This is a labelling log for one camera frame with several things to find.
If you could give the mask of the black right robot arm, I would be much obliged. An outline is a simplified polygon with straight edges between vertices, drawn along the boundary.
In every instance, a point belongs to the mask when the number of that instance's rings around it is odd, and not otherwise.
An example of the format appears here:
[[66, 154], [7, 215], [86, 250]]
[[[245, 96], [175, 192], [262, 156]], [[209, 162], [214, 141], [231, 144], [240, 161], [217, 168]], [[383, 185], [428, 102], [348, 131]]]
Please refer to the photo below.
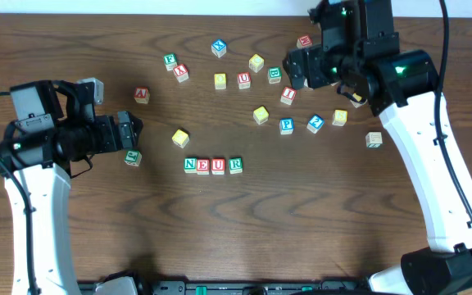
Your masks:
[[402, 52], [390, 0], [323, 1], [309, 12], [321, 42], [288, 53], [295, 89], [338, 85], [367, 104], [396, 144], [419, 198], [426, 248], [371, 275], [361, 294], [456, 294], [472, 288], [472, 179], [443, 95], [444, 66]]

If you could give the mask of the green N wooden block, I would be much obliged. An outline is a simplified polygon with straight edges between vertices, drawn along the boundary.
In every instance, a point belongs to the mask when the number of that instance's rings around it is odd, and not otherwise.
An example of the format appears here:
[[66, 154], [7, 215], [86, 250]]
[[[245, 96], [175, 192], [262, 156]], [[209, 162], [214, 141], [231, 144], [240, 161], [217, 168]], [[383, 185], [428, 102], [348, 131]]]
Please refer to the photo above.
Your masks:
[[188, 174], [197, 173], [197, 158], [187, 157], [184, 159], [184, 172]]

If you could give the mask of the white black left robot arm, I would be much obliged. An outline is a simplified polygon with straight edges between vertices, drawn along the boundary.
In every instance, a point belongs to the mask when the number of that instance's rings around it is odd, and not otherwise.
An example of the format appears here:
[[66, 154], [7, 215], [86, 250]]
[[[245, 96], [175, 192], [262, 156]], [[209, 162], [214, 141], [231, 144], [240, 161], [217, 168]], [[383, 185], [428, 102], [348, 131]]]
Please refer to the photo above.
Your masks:
[[133, 277], [80, 285], [70, 248], [68, 198], [73, 162], [89, 163], [101, 153], [126, 152], [125, 162], [139, 165], [136, 151], [143, 122], [128, 111], [99, 116], [103, 83], [40, 80], [14, 86], [16, 111], [0, 142], [0, 175], [11, 203], [14, 294], [138, 294]]

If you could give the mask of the red E wooden block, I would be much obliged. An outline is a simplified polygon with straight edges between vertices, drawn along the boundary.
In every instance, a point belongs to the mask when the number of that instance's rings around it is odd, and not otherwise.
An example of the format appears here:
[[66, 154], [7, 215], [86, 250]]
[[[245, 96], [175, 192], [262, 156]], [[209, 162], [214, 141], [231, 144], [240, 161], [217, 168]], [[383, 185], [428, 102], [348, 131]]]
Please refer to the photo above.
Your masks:
[[210, 160], [209, 159], [197, 159], [197, 174], [198, 175], [209, 175], [210, 174]]

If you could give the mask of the red I block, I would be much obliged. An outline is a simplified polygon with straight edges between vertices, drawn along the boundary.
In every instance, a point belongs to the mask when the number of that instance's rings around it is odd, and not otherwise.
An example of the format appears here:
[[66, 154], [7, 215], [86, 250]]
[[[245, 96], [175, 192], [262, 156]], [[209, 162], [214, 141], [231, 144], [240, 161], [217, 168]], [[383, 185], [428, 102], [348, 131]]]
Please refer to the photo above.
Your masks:
[[290, 87], [285, 87], [280, 95], [280, 101], [286, 105], [292, 105], [295, 97], [297, 96], [297, 91]]

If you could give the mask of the green R wooden block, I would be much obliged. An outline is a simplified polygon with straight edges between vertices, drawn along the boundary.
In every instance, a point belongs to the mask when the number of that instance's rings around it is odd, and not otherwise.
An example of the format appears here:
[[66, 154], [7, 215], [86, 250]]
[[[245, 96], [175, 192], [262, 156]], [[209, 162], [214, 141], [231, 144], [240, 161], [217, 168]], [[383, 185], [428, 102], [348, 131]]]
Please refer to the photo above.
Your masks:
[[243, 160], [241, 157], [234, 157], [229, 159], [229, 173], [241, 174], [243, 172]]

